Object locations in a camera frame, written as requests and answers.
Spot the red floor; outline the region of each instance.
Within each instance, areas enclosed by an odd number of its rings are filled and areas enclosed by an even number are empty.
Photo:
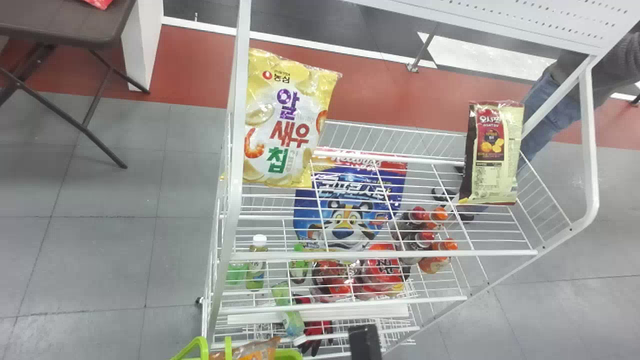
[[[28,44],[10,41],[0,54],[6,67]],[[435,69],[409,73],[401,63],[329,53],[252,40],[251,46],[343,74],[333,93],[329,117],[337,120],[466,131],[468,100],[520,100],[528,85]],[[106,97],[224,108],[227,105],[233,38],[163,26],[151,95],[130,92],[113,77]],[[122,52],[106,56],[124,67]],[[86,51],[64,47],[28,81],[40,91],[93,95],[105,68]],[[609,99],[596,111],[599,146],[640,150],[640,110]],[[558,134],[560,142],[580,143],[579,124]]]

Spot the yellow snack bag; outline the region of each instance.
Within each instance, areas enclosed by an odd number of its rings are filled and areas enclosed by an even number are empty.
[[[524,106],[483,101],[470,102],[469,110],[460,203],[514,204]]]
[[[243,179],[300,187],[342,74],[260,49],[249,49],[248,70]]]

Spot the tiger cartoon mascot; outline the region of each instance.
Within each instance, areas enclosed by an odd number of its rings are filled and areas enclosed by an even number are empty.
[[[364,214],[373,210],[371,202],[363,201],[360,205],[352,205],[342,204],[339,200],[329,200],[326,207],[333,210],[331,217],[325,218],[322,225],[309,225],[309,239],[322,240],[324,230],[329,248],[359,251],[376,236],[364,219]]]

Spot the blue cereal box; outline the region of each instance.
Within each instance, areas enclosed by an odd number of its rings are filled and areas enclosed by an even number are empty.
[[[400,207],[406,163],[326,156],[312,163],[312,188],[296,190],[298,240],[308,250],[363,250]]]

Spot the white pillar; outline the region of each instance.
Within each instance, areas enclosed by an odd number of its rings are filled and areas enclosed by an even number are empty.
[[[145,88],[151,85],[163,15],[163,0],[138,0],[122,32],[127,75]],[[138,89],[129,84],[129,90]]]

